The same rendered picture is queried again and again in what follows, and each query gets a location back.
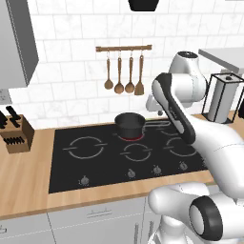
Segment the long wooden spoon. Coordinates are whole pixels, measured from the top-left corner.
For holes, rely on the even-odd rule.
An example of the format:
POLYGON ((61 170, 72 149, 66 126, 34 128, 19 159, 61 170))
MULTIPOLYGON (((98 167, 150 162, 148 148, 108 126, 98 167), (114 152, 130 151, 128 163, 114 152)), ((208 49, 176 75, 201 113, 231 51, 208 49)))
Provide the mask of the long wooden spoon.
POLYGON ((127 93, 132 93, 134 91, 134 84, 132 83, 132 66, 133 66, 133 58, 130 56, 130 77, 129 77, 129 83, 125 87, 125 91, 127 93))
POLYGON ((118 82, 114 87, 114 92, 117 94, 121 94, 124 91, 124 86, 121 83, 121 69, 122 69, 121 55, 118 55, 117 67, 118 67, 118 82))

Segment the grey cupboard door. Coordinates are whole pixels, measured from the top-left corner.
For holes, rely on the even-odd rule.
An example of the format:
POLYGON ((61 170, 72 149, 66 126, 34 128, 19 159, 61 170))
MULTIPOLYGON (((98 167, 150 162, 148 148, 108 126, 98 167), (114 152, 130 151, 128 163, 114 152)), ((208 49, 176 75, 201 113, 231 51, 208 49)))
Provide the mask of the grey cupboard door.
POLYGON ((52 230, 56 244, 133 244, 134 225, 138 223, 139 244, 142 219, 143 214, 138 213, 52 230))
POLYGON ((150 221, 154 221, 153 232, 155 232, 159 226, 161 216, 152 212, 149 203, 148 197, 145 197, 145 208, 144 208, 144 216, 141 230, 141 240, 140 244, 148 243, 148 234, 150 228, 150 221))

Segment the small wooden spoon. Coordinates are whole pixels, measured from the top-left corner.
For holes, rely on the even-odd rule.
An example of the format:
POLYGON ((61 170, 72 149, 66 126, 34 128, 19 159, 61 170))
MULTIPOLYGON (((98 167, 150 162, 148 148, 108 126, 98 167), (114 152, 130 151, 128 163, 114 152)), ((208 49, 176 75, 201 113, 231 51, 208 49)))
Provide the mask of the small wooden spoon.
POLYGON ((110 66, 111 66, 110 53, 107 52, 107 81, 104 84, 106 90, 110 90, 113 87, 113 82, 110 79, 110 66))

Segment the wooden tool rail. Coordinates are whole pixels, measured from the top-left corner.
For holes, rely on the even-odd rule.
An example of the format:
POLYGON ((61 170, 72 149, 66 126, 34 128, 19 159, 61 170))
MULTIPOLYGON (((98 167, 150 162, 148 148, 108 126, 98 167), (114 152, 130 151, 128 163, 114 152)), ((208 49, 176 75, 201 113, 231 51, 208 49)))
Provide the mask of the wooden tool rail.
POLYGON ((96 47, 97 52, 102 51, 150 51, 153 45, 146 46, 116 46, 116 47, 96 47))

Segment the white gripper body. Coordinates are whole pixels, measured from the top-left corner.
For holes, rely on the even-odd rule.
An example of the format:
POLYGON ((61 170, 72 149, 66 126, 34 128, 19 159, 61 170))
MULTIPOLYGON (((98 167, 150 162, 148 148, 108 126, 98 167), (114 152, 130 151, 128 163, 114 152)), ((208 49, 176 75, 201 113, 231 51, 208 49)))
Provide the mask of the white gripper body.
POLYGON ((146 102, 146 109, 149 112, 157 112, 159 116, 163 114, 163 109, 159 103, 155 100, 154 96, 150 94, 146 102))

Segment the black glass hob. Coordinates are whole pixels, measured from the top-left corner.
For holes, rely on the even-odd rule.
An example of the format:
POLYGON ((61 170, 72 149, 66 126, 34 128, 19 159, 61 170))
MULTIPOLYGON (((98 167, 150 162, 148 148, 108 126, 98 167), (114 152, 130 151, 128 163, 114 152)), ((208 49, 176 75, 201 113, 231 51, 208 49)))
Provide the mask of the black glass hob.
POLYGON ((114 124, 57 130, 51 161, 50 193, 62 193, 160 176, 205 171, 204 159, 178 134, 174 125, 150 127, 139 140, 117 135, 114 124), (188 169, 182 171, 179 162, 188 169), (158 166, 161 174, 153 173, 158 166), (128 177, 128 171, 135 178, 128 177), (88 186, 79 180, 86 176, 88 186))

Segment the grey drawer front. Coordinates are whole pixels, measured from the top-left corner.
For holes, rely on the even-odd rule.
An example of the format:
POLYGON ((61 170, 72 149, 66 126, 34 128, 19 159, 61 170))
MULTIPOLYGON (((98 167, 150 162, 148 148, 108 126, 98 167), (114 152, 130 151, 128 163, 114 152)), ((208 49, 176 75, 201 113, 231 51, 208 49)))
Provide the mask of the grey drawer front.
POLYGON ((117 217, 142 214, 144 212, 144 203, 145 198, 138 197, 104 204, 73 208, 58 212, 51 212, 48 213, 48 216, 51 221, 51 226, 54 229, 59 229, 62 227, 75 226, 102 220, 110 220, 117 217), (112 214, 96 218, 87 218, 87 214, 92 210, 94 212, 98 212, 104 210, 105 208, 112 210, 112 214))
POLYGON ((7 228, 6 233, 0 234, 0 239, 21 234, 37 233, 50 228, 49 220, 45 213, 0 220, 0 226, 7 228))

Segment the grey wall cupboard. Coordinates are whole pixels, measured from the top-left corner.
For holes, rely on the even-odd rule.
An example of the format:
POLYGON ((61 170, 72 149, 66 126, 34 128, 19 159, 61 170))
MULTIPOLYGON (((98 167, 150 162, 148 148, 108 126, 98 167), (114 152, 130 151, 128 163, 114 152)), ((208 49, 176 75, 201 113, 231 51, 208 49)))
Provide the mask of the grey wall cupboard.
POLYGON ((27 0, 0 0, 0 89, 29 85, 39 58, 27 0))

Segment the grey wall shelf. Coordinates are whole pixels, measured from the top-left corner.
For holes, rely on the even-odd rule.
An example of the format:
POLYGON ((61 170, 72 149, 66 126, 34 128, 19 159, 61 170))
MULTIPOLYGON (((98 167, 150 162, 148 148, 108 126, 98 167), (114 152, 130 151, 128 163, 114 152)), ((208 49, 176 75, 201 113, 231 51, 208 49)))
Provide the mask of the grey wall shelf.
POLYGON ((199 49, 198 53, 228 71, 244 74, 244 47, 199 49))

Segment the wooden spatula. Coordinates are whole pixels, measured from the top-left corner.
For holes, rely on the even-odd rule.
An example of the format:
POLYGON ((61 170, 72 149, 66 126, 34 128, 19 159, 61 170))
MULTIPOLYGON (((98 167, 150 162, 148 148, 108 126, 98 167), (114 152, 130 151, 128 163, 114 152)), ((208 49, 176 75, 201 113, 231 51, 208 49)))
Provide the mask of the wooden spatula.
POLYGON ((144 63, 144 56, 140 55, 140 58, 139 58, 139 81, 137 82, 135 89, 134 89, 135 95, 143 95, 144 94, 144 86, 142 84, 143 63, 144 63))

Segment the wooden knife block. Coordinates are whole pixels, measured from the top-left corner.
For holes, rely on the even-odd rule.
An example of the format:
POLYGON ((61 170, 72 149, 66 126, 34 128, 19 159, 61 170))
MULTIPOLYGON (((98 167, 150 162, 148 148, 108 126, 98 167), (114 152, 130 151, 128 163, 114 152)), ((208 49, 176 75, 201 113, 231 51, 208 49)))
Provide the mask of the wooden knife block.
POLYGON ((6 143, 8 153, 25 153, 31 150, 34 128, 23 114, 14 122, 8 116, 5 125, 0 128, 0 136, 6 143))

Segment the black cooking pot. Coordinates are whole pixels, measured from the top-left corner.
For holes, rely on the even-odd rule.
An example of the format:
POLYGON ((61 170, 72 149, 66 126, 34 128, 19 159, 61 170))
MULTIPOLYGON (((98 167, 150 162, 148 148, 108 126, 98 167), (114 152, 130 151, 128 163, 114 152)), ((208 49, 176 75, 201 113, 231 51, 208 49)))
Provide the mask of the black cooking pot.
POLYGON ((114 123, 117 135, 127 141, 139 140, 144 136, 144 130, 150 127, 168 126, 169 121, 156 120, 147 121, 144 116, 135 112, 123 112, 118 114, 114 123))

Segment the black extractor hood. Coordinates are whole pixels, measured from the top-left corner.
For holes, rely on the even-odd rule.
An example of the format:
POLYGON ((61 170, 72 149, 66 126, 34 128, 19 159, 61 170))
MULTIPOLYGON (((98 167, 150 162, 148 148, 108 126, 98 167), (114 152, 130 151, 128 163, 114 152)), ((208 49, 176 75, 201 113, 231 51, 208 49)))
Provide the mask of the black extractor hood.
POLYGON ((155 11, 159 0, 128 0, 132 11, 155 11))

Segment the black handled knife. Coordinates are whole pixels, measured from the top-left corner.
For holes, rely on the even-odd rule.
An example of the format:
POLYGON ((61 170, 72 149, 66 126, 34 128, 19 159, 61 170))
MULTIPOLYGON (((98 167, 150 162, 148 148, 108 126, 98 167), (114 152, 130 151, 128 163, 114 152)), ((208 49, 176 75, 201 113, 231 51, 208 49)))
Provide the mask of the black handled knife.
POLYGON ((8 118, 0 111, 0 129, 5 129, 8 118))
POLYGON ((20 115, 18 115, 17 113, 16 113, 16 111, 14 110, 14 108, 12 107, 12 106, 7 106, 6 107, 6 110, 10 113, 10 115, 11 115, 11 118, 10 118, 10 120, 19 120, 19 119, 21 119, 21 116, 20 115))

